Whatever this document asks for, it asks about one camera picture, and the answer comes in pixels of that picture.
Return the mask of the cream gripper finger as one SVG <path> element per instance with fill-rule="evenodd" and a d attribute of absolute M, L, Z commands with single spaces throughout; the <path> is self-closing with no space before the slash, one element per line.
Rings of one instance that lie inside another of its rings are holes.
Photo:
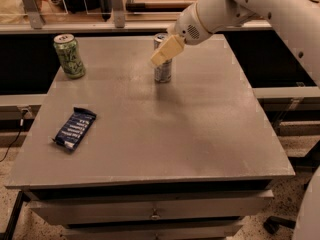
<path fill-rule="evenodd" d="M 160 66 L 183 52 L 184 38 L 178 34 L 169 35 L 153 52 L 151 62 L 154 66 Z"/>

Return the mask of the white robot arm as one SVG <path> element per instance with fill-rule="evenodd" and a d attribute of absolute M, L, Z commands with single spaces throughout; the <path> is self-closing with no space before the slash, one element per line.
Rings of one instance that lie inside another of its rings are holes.
<path fill-rule="evenodd" d="M 309 0 L 198 0 L 168 27 L 169 37 L 151 56 L 155 66 L 213 34 L 263 17 L 311 79 L 320 85 L 320 8 Z"/>

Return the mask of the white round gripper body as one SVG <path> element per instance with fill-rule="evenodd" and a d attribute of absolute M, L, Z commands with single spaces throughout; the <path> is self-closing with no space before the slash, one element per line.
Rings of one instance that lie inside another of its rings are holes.
<path fill-rule="evenodd" d="M 183 10 L 176 22 L 167 28 L 167 32 L 181 36 L 186 45 L 198 45 L 212 36 L 198 17 L 196 3 Z"/>

